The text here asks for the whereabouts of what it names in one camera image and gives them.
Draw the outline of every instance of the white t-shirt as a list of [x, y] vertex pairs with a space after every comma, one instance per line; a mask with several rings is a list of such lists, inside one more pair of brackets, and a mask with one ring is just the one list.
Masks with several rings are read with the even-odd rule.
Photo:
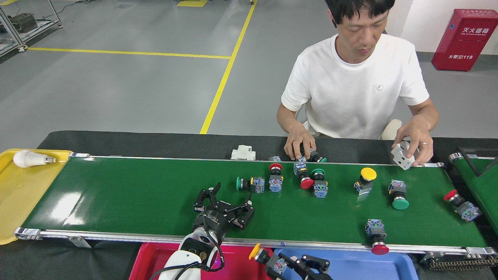
[[306, 104], [314, 131], [334, 138], [377, 139], [398, 97], [407, 105], [429, 98], [410, 42], [382, 34], [369, 58], [350, 64], [337, 54], [336, 37], [297, 57], [281, 98], [293, 112]]

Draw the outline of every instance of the light bulb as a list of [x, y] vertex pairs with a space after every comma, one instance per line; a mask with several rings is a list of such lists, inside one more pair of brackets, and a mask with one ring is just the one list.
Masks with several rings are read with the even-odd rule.
[[14, 163], [19, 167], [30, 167], [34, 165], [45, 165], [47, 163], [55, 163], [55, 158], [32, 152], [30, 150], [20, 150], [14, 155]]

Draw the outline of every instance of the green conveyor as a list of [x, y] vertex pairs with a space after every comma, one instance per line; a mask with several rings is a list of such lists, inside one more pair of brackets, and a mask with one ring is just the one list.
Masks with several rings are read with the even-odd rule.
[[[236, 190], [238, 176], [269, 177], [268, 161], [74, 157], [53, 181], [23, 228], [185, 236], [197, 213], [193, 202], [203, 188], [221, 182], [219, 200], [239, 204], [247, 191]], [[368, 244], [367, 219], [382, 219], [386, 243], [423, 246], [485, 247], [474, 223], [466, 223], [443, 196], [453, 189], [436, 167], [407, 171], [394, 165], [308, 163], [329, 182], [326, 198], [299, 187], [293, 164], [283, 162], [281, 193], [252, 194], [254, 218], [227, 238]], [[377, 172], [367, 199], [357, 202], [353, 188], [363, 167]], [[392, 179], [407, 185], [410, 206], [396, 210], [387, 187]]]
[[[470, 161], [477, 170], [484, 170], [492, 159], [470, 158]], [[498, 234], [498, 165], [492, 166], [481, 177], [477, 177], [465, 159], [458, 158], [453, 164], [478, 203], [477, 206]]]

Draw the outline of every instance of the yellow floor line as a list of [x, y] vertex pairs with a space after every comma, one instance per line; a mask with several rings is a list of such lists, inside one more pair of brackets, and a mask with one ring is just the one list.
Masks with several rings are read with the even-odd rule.
[[183, 0], [178, 3], [178, 7], [204, 7], [208, 0]]
[[5, 1], [5, 2], [3, 2], [3, 3], [0, 3], [0, 6], [6, 6], [6, 5], [8, 5], [8, 4], [12, 4], [12, 3], [16, 2], [16, 1], [17, 1], [17, 0], [8, 0], [8, 1]]
[[221, 79], [221, 83], [218, 87], [218, 90], [216, 91], [215, 98], [213, 102], [211, 103], [211, 107], [209, 108], [208, 115], [206, 116], [206, 119], [204, 120], [204, 124], [202, 125], [201, 132], [200, 134], [207, 134], [209, 125], [211, 125], [211, 120], [213, 119], [213, 116], [216, 111], [216, 107], [218, 106], [218, 102], [220, 101], [221, 95], [223, 94], [223, 90], [225, 89], [225, 85], [227, 84], [228, 76], [230, 75], [230, 71], [232, 70], [232, 66], [234, 65], [235, 62], [235, 57], [237, 56], [237, 53], [239, 52], [239, 48], [242, 44], [242, 39], [244, 38], [244, 35], [246, 34], [247, 27], [250, 22], [250, 18], [252, 17], [252, 13], [254, 12], [254, 7], [256, 7], [257, 1], [254, 1], [254, 5], [251, 5], [251, 8], [249, 10], [249, 14], [246, 18], [246, 22], [244, 23], [244, 26], [242, 27], [242, 31], [239, 35], [239, 39], [237, 40], [237, 43], [235, 44], [234, 51], [232, 53], [232, 56], [230, 57], [230, 61], [228, 61], [227, 68], [225, 69], [225, 73], [223, 74], [223, 78]]
[[230, 56], [203, 55], [203, 54], [187, 54], [187, 53], [165, 53], [165, 52], [115, 51], [115, 50], [79, 50], [79, 49], [56, 49], [56, 48], [35, 48], [35, 47], [29, 47], [29, 50], [67, 51], [67, 52], [90, 52], [90, 53], [113, 53], [113, 54], [138, 54], [138, 55], [159, 55], [159, 56], [181, 56], [181, 57], [201, 57], [201, 58], [231, 59]]

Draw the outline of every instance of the man's right hand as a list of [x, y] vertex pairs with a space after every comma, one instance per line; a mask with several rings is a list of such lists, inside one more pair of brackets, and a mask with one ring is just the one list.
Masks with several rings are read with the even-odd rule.
[[316, 150], [315, 139], [309, 131], [304, 127], [302, 123], [296, 122], [289, 128], [289, 136], [287, 137], [287, 143], [285, 143], [284, 151], [290, 157], [291, 160], [296, 160], [301, 158], [301, 143], [304, 148], [304, 155], [306, 159], [310, 158], [310, 148]]

